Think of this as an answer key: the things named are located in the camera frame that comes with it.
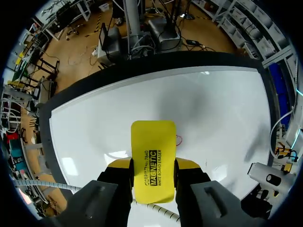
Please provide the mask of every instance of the computer monitor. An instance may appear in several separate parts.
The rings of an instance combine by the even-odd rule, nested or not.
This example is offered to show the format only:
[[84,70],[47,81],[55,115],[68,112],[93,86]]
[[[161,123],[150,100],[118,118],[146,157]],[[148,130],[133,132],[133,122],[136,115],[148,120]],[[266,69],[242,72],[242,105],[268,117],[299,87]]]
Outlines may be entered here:
[[101,31],[99,34],[99,40],[101,44],[101,49],[105,50],[108,47],[108,31],[106,29],[105,23],[102,23],[101,25]]

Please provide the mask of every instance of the storage bin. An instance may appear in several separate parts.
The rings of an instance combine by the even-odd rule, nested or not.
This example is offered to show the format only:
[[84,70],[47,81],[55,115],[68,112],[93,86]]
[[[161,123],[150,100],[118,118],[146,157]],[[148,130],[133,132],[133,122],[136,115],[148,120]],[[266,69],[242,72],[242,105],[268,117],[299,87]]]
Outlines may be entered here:
[[272,55],[275,52],[275,49],[274,49],[272,43],[270,41],[266,40],[265,37],[263,37],[257,43],[257,47],[265,57],[269,57],[270,55]]
[[270,17],[259,7],[256,8],[254,14],[267,28],[272,25],[273,22]]
[[220,6],[222,3],[224,3],[226,0],[212,0],[215,4]]
[[283,35],[283,33],[280,31],[280,29],[275,25],[272,24],[269,28],[269,34],[273,39],[281,46],[286,44],[286,38]]
[[250,11],[254,12],[257,8],[256,4],[253,3],[251,0],[239,0],[238,2],[242,3]]
[[246,50],[246,52],[247,52],[247,54],[249,55],[250,58],[252,58],[252,59],[260,59],[256,48],[254,48],[249,43],[245,43],[243,45],[243,49]]
[[105,4],[101,5],[101,6],[99,6],[99,8],[100,8],[100,10],[102,12],[108,11],[109,10],[109,4],[105,3]]
[[240,24],[243,24],[245,18],[247,18],[247,16],[236,7],[232,11],[232,17],[235,18]]
[[259,38],[261,36],[261,32],[256,28],[255,25],[247,18],[244,20],[243,28],[253,38]]
[[222,27],[227,33],[230,33],[231,35],[236,31],[236,27],[228,19],[224,20]]
[[237,46],[243,46],[246,41],[237,29],[232,35],[232,40],[237,44]]
[[206,3],[206,1],[200,0],[199,6],[200,6],[201,8],[204,8],[205,3]]
[[298,58],[293,54],[286,61],[287,61],[287,64],[289,66],[289,69],[291,71],[292,76],[295,78],[296,77],[296,71],[297,71]]

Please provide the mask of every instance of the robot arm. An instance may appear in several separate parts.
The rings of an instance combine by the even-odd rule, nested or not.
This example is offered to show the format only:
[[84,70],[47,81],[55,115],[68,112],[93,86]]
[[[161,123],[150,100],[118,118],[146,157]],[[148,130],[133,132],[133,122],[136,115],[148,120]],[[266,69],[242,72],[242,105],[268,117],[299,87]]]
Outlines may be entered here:
[[[210,181],[195,162],[176,158],[174,183],[181,226],[259,226],[240,200],[217,181]],[[126,227],[134,186],[132,159],[119,159],[68,201],[57,217],[41,220],[49,226]]]

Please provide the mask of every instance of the yellow and black floor tape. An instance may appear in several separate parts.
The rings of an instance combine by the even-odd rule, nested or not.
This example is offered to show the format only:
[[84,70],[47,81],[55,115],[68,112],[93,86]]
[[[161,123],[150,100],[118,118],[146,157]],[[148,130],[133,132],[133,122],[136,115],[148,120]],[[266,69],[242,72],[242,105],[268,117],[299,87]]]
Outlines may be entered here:
[[98,21],[97,21],[97,25],[96,25],[96,29],[94,32],[87,34],[85,37],[89,37],[92,34],[95,34],[96,32],[100,31],[99,26],[100,26],[100,20],[101,20],[101,13],[98,17]]

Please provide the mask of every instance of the yellow whiteboard eraser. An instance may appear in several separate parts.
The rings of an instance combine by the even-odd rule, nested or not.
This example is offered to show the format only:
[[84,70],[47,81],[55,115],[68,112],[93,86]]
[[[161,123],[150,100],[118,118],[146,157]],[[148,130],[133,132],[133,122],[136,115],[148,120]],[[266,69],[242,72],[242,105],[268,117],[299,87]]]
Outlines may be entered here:
[[172,121],[136,121],[131,128],[134,192],[139,203],[174,199],[176,126]]

